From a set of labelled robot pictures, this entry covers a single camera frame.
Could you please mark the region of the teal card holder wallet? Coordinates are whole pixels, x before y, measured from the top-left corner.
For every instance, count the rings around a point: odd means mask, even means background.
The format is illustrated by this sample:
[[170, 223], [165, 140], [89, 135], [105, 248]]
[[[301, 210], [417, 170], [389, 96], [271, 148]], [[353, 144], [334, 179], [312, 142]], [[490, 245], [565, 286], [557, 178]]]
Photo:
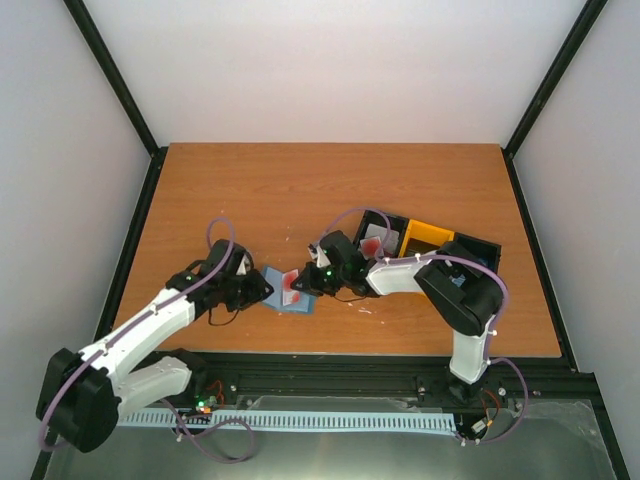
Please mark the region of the teal card holder wallet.
[[273, 292], [262, 301], [262, 304], [278, 313], [312, 314], [316, 298], [307, 293], [295, 290], [293, 281], [299, 276], [299, 270], [286, 272], [271, 266], [265, 266], [262, 276], [273, 287]]

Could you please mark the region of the red white credit card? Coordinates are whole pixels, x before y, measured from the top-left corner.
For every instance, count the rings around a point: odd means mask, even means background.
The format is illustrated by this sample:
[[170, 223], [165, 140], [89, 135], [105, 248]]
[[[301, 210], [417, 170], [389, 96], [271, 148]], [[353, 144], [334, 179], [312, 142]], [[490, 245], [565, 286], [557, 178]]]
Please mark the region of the red white credit card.
[[281, 285], [281, 300], [283, 307], [289, 307], [294, 305], [300, 301], [301, 293], [295, 290], [292, 290], [290, 287], [290, 283], [299, 275], [298, 269], [293, 269], [287, 271], [282, 276], [282, 285]]

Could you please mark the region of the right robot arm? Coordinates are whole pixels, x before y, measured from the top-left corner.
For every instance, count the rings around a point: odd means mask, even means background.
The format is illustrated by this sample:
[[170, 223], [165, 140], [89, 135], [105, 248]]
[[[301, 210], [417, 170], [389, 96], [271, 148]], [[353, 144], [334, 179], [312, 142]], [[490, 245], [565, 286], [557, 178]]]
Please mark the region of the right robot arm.
[[459, 241], [428, 253], [391, 258], [377, 248], [366, 256], [340, 230], [309, 246], [311, 260], [290, 282], [315, 297], [347, 288], [358, 297], [400, 293], [425, 295], [453, 330], [449, 370], [468, 385], [489, 367], [489, 339], [509, 302], [506, 283]]

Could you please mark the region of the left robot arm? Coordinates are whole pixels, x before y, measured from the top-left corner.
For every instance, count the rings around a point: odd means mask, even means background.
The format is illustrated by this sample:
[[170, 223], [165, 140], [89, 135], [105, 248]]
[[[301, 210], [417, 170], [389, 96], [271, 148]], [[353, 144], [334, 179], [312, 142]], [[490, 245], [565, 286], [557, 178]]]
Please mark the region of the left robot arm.
[[237, 313], [273, 291], [243, 246], [216, 241], [206, 259], [174, 274], [119, 328], [77, 352], [62, 348], [50, 358], [36, 404], [41, 430], [87, 453], [103, 444], [119, 421], [162, 399], [179, 395], [209, 410], [211, 375], [197, 354], [176, 349], [150, 366], [142, 361], [214, 308]]

